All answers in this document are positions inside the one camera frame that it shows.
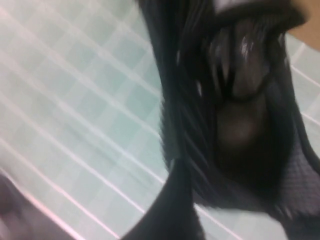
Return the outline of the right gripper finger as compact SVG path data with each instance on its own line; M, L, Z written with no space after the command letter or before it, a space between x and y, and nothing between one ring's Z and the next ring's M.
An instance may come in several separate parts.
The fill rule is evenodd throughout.
M123 240L203 240L194 207L190 172L184 160L171 163L169 176L152 206Z

